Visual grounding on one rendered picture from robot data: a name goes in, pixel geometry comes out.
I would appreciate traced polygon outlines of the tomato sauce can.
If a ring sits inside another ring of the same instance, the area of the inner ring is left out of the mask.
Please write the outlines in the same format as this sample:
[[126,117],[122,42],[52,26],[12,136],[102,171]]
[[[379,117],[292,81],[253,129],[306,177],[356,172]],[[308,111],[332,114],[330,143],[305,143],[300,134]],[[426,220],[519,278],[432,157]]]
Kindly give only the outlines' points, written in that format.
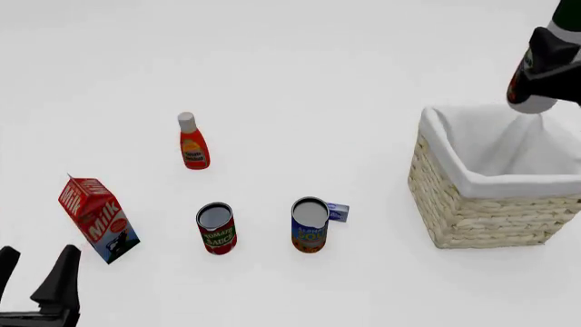
[[213,255],[229,253],[237,244],[231,207],[227,203],[208,203],[196,214],[205,249]]

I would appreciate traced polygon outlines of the woven straw basket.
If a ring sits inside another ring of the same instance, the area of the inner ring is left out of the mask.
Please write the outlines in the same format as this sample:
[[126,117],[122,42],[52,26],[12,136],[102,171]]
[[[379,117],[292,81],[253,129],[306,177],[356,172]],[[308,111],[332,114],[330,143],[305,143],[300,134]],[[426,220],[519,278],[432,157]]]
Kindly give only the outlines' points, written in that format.
[[581,212],[581,194],[544,198],[467,198],[419,134],[408,185],[430,239],[440,249],[545,243]]

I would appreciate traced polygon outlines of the red milk carton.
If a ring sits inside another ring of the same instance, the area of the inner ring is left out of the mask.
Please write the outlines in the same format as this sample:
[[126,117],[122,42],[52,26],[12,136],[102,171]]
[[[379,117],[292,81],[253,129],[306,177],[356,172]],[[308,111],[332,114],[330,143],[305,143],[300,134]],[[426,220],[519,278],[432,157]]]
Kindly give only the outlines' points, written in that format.
[[122,206],[97,179],[70,177],[58,202],[106,263],[139,244]]

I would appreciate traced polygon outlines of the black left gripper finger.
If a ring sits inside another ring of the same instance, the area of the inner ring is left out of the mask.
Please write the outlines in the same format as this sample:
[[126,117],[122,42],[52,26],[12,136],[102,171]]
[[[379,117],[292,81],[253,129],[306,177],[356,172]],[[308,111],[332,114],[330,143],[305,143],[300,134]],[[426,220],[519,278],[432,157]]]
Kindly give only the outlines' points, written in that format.
[[78,271],[81,251],[67,244],[60,253],[53,269],[31,296],[42,310],[79,310]]
[[5,292],[5,287],[18,264],[21,253],[13,247],[5,246],[0,250],[0,301]]

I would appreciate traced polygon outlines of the white cloth basket liner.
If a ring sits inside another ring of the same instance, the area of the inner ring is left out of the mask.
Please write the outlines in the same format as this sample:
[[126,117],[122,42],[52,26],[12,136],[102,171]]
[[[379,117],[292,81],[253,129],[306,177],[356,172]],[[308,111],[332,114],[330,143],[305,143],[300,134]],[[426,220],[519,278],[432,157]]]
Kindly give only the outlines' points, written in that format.
[[581,194],[581,134],[507,105],[424,108],[419,134],[467,198]]

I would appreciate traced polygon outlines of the dark salad dressing bottle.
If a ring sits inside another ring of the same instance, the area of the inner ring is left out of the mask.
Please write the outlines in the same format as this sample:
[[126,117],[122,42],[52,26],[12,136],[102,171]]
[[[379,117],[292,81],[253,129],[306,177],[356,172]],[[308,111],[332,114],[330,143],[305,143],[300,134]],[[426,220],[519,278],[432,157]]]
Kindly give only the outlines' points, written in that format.
[[[545,28],[561,40],[581,45],[581,0],[559,0],[551,21]],[[507,102],[512,109],[522,114],[542,114],[560,100],[526,94],[523,78],[524,72],[529,67],[528,54],[529,43],[528,49],[508,85]],[[581,48],[573,62],[581,62]]]

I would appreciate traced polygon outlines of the alphabet soup can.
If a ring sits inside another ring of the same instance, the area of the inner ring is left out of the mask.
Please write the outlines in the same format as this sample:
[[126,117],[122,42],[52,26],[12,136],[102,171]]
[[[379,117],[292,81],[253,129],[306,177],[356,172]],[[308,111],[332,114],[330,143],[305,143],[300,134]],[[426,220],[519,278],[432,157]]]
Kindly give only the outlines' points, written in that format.
[[320,198],[304,197],[291,207],[291,241],[302,253],[317,253],[326,244],[330,209]]

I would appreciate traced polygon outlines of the small blue white box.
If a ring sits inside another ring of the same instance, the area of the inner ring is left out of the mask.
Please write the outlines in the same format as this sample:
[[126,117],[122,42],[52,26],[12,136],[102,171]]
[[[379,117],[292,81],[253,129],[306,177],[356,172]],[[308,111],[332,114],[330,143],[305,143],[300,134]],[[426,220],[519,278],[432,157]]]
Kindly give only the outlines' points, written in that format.
[[348,220],[350,207],[345,204],[327,203],[330,210],[329,220],[345,223]]

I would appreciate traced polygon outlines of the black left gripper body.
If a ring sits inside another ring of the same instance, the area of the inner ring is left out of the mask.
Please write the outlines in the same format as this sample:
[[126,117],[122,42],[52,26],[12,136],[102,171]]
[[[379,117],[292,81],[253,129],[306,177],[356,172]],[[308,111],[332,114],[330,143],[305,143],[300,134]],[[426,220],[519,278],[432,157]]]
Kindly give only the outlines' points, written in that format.
[[79,303],[43,303],[38,312],[0,312],[0,327],[76,327]]

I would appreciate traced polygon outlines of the red ketchup bottle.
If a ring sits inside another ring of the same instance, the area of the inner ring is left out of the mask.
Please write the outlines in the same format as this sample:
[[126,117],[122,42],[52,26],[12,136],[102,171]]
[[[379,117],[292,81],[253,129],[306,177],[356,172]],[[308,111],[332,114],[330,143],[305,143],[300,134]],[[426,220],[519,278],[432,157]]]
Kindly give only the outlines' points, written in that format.
[[203,170],[211,164],[209,149],[194,115],[183,112],[178,115],[180,125],[180,149],[184,165],[191,170]]

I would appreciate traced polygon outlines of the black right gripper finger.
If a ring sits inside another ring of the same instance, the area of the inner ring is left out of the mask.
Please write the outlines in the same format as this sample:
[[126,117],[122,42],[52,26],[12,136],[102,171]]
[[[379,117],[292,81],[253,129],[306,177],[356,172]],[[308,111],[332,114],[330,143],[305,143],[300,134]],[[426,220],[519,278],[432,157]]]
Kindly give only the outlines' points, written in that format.
[[580,48],[581,45],[561,40],[545,27],[537,27],[529,40],[528,70],[541,74],[570,64]]
[[581,103],[581,62],[544,73],[524,72],[526,94]]

